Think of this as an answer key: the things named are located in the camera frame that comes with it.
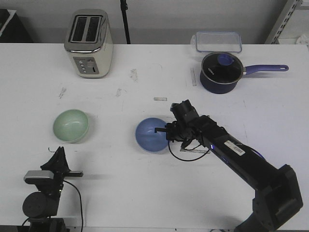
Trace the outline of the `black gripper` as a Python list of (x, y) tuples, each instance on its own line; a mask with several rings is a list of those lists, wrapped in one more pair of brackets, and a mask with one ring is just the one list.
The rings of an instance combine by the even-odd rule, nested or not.
[(63, 182), (66, 177), (82, 177), (82, 171), (70, 171), (64, 147), (59, 147), (47, 163), (41, 166), (42, 170), (57, 171), (58, 163), (60, 162), (60, 169), (62, 172), (54, 174), (54, 180), (50, 184), (35, 185), (37, 189), (46, 195), (59, 195), (63, 189)]
[(192, 120), (185, 125), (180, 124), (179, 121), (173, 121), (172, 123), (167, 123), (165, 128), (154, 129), (154, 132), (165, 132), (166, 139), (168, 141), (178, 141), (183, 142), (186, 140), (197, 140), (200, 141), (200, 134), (197, 132), (196, 127), (197, 120)]

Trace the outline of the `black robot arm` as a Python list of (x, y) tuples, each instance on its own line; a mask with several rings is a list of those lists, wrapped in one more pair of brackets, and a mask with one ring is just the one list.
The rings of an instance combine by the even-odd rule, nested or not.
[(63, 218), (56, 217), (66, 177), (82, 177), (82, 171), (72, 171), (67, 163), (65, 149), (60, 146), (40, 170), (30, 170), (24, 176), (25, 183), (35, 185), (36, 192), (29, 194), (22, 205), (30, 222), (29, 232), (69, 232)]
[(165, 132), (168, 141), (181, 142), (183, 148), (197, 140), (254, 189), (253, 212), (235, 231), (274, 232), (301, 209), (303, 201), (291, 166), (275, 168), (209, 116), (198, 115), (189, 100), (172, 104), (170, 110), (176, 120), (155, 132)]

